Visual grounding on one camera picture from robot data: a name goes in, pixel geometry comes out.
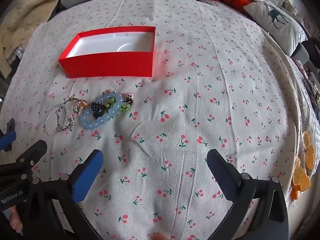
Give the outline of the person's left hand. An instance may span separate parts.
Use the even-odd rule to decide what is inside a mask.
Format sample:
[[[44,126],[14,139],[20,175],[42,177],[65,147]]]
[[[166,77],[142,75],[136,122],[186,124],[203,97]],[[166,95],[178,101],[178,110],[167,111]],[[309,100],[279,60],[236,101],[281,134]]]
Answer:
[[[18,215],[18,212],[16,210],[16,206],[12,206],[10,208],[11,215],[10,215],[10,225],[11,227],[17,232],[21,233],[23,229],[23,224],[20,220],[20,217]]]

